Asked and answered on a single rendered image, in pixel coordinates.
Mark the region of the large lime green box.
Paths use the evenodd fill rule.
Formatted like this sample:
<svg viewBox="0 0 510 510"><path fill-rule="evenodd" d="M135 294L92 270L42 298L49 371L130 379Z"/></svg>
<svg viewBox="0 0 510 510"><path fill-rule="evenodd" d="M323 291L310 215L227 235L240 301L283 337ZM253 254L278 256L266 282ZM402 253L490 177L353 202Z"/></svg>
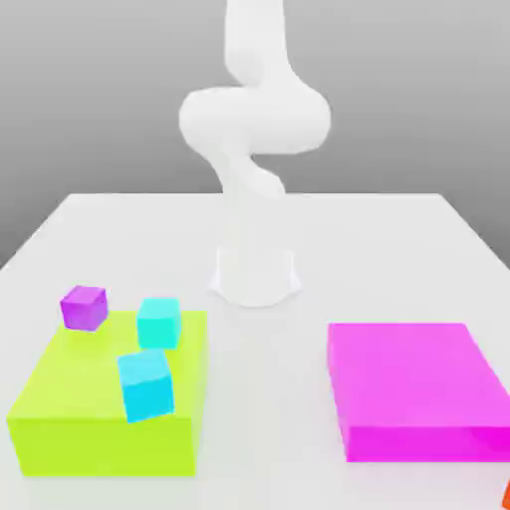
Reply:
<svg viewBox="0 0 510 510"><path fill-rule="evenodd" d="M208 367L207 314L184 311L167 352L175 411L129 423L118 358L139 350L135 313L94 332L59 327L7 414L26 476L192 476Z"/></svg>

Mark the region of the small turquoise cube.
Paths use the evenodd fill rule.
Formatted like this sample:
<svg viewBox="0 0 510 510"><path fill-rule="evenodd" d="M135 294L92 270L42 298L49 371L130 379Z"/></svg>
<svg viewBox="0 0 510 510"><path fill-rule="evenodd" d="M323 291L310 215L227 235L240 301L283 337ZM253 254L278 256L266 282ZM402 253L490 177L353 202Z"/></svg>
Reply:
<svg viewBox="0 0 510 510"><path fill-rule="evenodd" d="M145 298L136 314L142 349L176 350L181 334L181 311L175 298Z"/></svg>

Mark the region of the large magenta box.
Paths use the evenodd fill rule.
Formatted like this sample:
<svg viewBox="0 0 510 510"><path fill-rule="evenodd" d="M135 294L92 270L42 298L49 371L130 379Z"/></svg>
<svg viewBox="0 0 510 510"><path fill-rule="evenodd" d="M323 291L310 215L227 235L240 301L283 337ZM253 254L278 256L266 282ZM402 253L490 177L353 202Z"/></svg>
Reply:
<svg viewBox="0 0 510 510"><path fill-rule="evenodd" d="M332 323L349 462L510 462L510 393L459 323Z"/></svg>

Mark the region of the small purple cube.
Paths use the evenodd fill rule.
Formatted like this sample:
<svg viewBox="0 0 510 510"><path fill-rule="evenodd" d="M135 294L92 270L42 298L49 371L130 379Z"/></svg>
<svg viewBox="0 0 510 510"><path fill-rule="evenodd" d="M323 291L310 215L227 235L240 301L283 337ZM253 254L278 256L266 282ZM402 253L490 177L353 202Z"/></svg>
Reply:
<svg viewBox="0 0 510 510"><path fill-rule="evenodd" d="M105 288L76 286L60 300L64 325L71 330L94 332L108 316Z"/></svg>

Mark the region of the small sky blue cube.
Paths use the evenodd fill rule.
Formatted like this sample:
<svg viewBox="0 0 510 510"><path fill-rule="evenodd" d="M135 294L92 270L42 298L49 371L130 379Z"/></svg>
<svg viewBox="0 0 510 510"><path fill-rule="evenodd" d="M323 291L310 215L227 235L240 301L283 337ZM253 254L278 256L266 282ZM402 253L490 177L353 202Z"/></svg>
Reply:
<svg viewBox="0 0 510 510"><path fill-rule="evenodd" d="M128 423L175 412L172 376L164 350L119 356L118 369Z"/></svg>

